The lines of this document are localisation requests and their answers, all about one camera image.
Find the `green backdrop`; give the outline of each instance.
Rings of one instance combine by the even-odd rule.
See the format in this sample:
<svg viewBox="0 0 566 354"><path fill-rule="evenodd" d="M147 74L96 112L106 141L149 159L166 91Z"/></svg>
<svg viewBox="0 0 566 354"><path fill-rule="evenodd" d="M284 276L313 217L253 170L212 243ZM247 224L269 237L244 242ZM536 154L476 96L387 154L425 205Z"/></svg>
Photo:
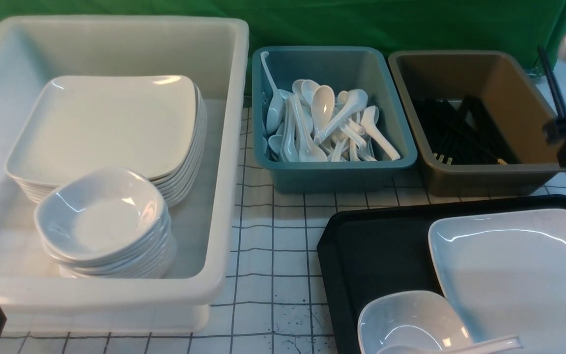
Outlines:
<svg viewBox="0 0 566 354"><path fill-rule="evenodd" d="M267 45L493 49L533 67L537 45L555 60L566 0L0 0L20 14L184 14L241 18L251 52Z"/></svg>

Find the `brown plastic bin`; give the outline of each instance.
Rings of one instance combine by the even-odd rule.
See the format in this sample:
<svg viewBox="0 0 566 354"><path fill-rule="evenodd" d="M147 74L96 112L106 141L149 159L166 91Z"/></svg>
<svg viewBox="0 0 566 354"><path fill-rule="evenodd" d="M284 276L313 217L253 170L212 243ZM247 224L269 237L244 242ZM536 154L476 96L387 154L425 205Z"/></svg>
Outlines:
<svg viewBox="0 0 566 354"><path fill-rule="evenodd" d="M479 50L396 52L390 70L419 150L429 192L439 197L530 194L558 172L543 124L555 114L508 54ZM480 98L520 164L448 165L434 159L412 99Z"/></svg>

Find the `grid pattern tablecloth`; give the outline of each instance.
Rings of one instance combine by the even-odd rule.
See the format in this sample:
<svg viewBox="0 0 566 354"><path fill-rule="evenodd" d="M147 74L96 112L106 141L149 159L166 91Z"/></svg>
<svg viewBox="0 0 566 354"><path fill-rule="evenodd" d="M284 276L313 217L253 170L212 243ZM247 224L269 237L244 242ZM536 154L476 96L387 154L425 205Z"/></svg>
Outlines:
<svg viewBox="0 0 566 354"><path fill-rule="evenodd" d="M418 170L379 193L281 195L254 159L244 110L226 287L198 333L28 333L0 340L0 354L335 354L316 245L337 211L478 199L427 194ZM535 195L566 195L566 173Z"/></svg>

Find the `white plastic tub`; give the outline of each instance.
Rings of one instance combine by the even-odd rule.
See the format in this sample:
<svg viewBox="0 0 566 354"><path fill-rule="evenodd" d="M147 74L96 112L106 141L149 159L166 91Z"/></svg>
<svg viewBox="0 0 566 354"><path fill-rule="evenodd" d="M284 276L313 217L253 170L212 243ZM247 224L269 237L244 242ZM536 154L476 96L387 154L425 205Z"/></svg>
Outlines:
<svg viewBox="0 0 566 354"><path fill-rule="evenodd" d="M6 331L189 332L225 280L249 29L182 16L23 16L0 24L0 304ZM35 204L4 174L34 101L63 75L180 74L202 90L206 154L171 209L179 255L165 279L65 279L41 250Z"/></svg>

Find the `stack of bowls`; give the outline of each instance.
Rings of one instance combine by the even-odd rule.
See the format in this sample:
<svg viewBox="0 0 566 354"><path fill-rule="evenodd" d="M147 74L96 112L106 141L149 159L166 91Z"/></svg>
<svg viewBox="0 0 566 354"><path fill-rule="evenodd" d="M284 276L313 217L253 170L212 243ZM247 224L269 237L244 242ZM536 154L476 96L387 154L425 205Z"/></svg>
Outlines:
<svg viewBox="0 0 566 354"><path fill-rule="evenodd" d="M45 252L69 278L160 278L177 253L163 196L126 168L102 168L36 207Z"/></svg>

